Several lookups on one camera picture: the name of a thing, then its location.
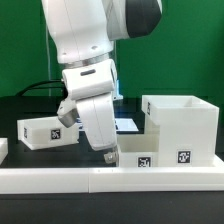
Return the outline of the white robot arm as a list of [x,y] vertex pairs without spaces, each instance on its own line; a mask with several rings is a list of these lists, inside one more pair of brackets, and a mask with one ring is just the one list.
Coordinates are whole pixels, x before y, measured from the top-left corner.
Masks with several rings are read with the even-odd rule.
[[80,119],[93,150],[118,160],[113,100],[117,71],[114,42],[150,34],[162,17],[161,0],[41,0],[67,97],[57,114],[71,127]]

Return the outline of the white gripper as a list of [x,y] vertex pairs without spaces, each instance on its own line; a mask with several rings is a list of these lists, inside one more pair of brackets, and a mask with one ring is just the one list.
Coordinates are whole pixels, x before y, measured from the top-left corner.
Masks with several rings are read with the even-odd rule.
[[[86,137],[93,150],[99,151],[113,148],[117,145],[115,117],[112,94],[78,100],[77,111],[86,133]],[[116,163],[116,150],[104,155],[107,164]]]

